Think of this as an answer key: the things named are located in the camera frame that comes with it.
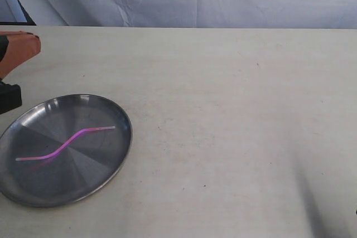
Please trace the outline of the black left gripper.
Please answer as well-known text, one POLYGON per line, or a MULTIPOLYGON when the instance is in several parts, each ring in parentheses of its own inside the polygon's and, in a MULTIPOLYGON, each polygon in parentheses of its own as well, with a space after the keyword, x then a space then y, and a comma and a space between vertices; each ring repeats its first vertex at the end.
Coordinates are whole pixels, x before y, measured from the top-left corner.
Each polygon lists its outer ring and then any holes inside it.
POLYGON ((3 79, 40 52, 41 41, 37 35, 24 31, 1 31, 1 114, 22 105, 20 86, 6 84, 3 79))

